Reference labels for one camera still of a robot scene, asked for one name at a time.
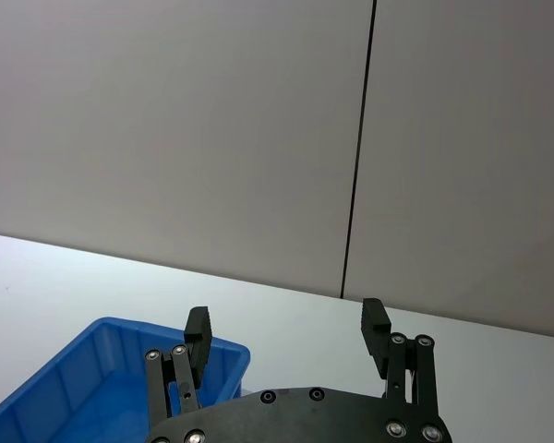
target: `blue plastic bin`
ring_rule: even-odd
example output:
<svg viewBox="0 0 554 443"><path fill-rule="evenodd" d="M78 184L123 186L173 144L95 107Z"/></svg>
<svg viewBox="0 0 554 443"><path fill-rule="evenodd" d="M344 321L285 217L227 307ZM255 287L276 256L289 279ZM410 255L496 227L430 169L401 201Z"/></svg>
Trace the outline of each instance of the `blue plastic bin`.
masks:
<svg viewBox="0 0 554 443"><path fill-rule="evenodd" d="M181 342L178 329L95 321L0 404L0 443L143 443L149 431L144 354ZM197 392L201 405L239 397L249 361L245 346L214 338ZM177 390L170 391L176 414Z"/></svg>

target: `bolt head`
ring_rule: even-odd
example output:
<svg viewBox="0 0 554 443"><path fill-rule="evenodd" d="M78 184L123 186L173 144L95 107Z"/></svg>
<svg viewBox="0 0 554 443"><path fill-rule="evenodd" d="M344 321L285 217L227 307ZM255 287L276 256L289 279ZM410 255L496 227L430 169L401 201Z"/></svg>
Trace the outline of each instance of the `bolt head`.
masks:
<svg viewBox="0 0 554 443"><path fill-rule="evenodd" d="M443 439L441 431L439 431L437 427L431 425L423 427L423 437L426 438L427 441L433 443L440 442Z"/></svg>
<svg viewBox="0 0 554 443"><path fill-rule="evenodd" d="M419 337L418 343L422 346L430 346L431 344L433 344L429 337Z"/></svg>
<svg viewBox="0 0 554 443"><path fill-rule="evenodd" d="M386 425L386 430L388 431L388 434L390 434L392 437L404 437L406 435L406 427L402 423L399 422L389 422Z"/></svg>
<svg viewBox="0 0 554 443"><path fill-rule="evenodd" d="M185 443L203 443L205 435L201 431L193 431L185 438Z"/></svg>

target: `white table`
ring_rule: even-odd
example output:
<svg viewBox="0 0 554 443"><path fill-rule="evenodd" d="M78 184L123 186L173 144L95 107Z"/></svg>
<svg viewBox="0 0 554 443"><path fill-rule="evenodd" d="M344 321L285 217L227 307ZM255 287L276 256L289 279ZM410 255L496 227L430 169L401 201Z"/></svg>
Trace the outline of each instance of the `white table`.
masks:
<svg viewBox="0 0 554 443"><path fill-rule="evenodd" d="M194 305L209 306L214 335L252 352L245 389L384 390L357 302L0 236L0 401L95 318L182 328ZM436 340L453 441L554 441L554 338L388 312L392 330Z"/></svg>

